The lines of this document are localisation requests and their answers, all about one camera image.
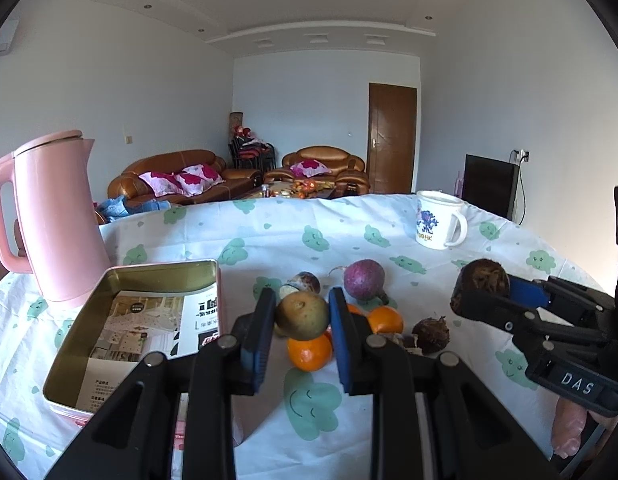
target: pillow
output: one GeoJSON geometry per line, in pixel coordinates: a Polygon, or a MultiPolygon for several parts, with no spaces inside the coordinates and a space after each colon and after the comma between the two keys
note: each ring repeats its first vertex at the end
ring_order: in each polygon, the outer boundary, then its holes
{"type": "Polygon", "coordinates": [[[297,164],[291,166],[289,170],[291,170],[291,173],[293,173],[294,176],[297,176],[298,178],[302,176],[312,177],[316,175],[331,173],[331,170],[327,168],[327,166],[325,166],[319,160],[315,160],[314,158],[302,160],[297,164]]]}
{"type": "Polygon", "coordinates": [[[147,171],[138,175],[138,178],[147,183],[156,197],[178,194],[186,194],[175,176],[169,173],[159,173],[157,171],[147,171]]]}
{"type": "Polygon", "coordinates": [[[210,187],[224,182],[214,168],[206,164],[189,166],[176,175],[187,196],[195,196],[204,193],[210,187]]]}

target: orange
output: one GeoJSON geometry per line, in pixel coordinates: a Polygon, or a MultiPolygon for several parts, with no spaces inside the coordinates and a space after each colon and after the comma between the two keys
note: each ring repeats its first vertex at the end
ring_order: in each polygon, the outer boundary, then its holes
{"type": "Polygon", "coordinates": [[[404,328],[403,316],[390,306],[374,308],[367,316],[367,321],[374,334],[378,332],[395,332],[401,334],[404,328]]]}
{"type": "Polygon", "coordinates": [[[350,303],[347,304],[347,309],[352,313],[352,314],[359,314],[361,316],[364,316],[364,312],[362,312],[362,310],[360,310],[356,305],[352,305],[350,303]]]}
{"type": "Polygon", "coordinates": [[[333,354],[331,342],[324,334],[309,341],[289,338],[287,339],[287,351],[294,366],[305,372],[320,370],[331,361],[333,354]]]}

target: red radish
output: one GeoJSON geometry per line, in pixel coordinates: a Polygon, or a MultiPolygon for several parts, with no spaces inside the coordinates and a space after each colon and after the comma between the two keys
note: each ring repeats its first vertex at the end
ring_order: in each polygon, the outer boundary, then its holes
{"type": "Polygon", "coordinates": [[[335,269],[345,269],[344,286],[352,298],[359,301],[380,298],[383,304],[389,303],[389,297],[384,290],[385,270],[375,260],[358,260],[348,267],[336,267],[335,269]]]}

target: blue print on mug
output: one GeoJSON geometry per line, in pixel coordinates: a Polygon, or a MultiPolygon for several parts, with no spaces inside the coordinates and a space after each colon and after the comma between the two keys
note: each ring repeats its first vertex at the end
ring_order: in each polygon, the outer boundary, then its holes
{"type": "Polygon", "coordinates": [[[422,232],[433,234],[433,228],[438,225],[438,220],[431,211],[420,211],[420,218],[416,222],[418,226],[422,224],[422,232]]]}

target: kettle lid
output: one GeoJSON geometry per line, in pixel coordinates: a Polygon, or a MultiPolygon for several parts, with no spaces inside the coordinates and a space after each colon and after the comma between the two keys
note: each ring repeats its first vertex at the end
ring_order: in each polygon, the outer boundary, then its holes
{"type": "Polygon", "coordinates": [[[38,148],[43,144],[50,144],[51,142],[56,142],[58,140],[65,139],[81,139],[83,137],[83,133],[80,130],[67,130],[66,132],[57,132],[55,134],[44,135],[42,137],[38,137],[37,139],[30,140],[29,142],[24,143],[20,148],[14,150],[14,156],[18,156],[21,153],[28,152],[33,148],[38,148]]]}

